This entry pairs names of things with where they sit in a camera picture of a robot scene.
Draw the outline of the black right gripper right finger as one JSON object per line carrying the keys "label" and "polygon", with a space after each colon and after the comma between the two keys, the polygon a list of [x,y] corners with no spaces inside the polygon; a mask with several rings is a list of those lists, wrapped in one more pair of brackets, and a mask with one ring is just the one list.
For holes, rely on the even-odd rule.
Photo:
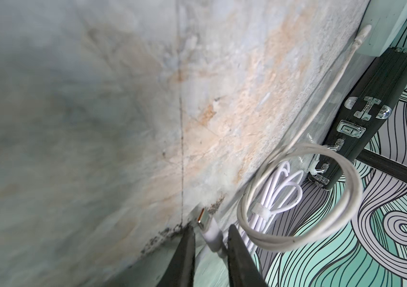
{"label": "black right gripper right finger", "polygon": [[268,287],[234,224],[228,233],[228,268],[231,287]]}

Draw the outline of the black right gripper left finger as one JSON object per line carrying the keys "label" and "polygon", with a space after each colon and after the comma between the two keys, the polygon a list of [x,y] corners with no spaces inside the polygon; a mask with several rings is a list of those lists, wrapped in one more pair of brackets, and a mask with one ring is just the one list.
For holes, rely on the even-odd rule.
{"label": "black right gripper left finger", "polygon": [[184,230],[179,245],[157,287],[192,287],[195,277],[196,238],[193,227]]}

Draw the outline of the blue USB wall charger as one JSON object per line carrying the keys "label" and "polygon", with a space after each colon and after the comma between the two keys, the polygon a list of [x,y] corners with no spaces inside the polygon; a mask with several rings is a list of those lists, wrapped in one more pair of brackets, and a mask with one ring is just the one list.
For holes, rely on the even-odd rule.
{"label": "blue USB wall charger", "polygon": [[379,57],[389,47],[407,20],[407,0],[371,0],[357,36],[364,37],[356,49],[360,55]]}

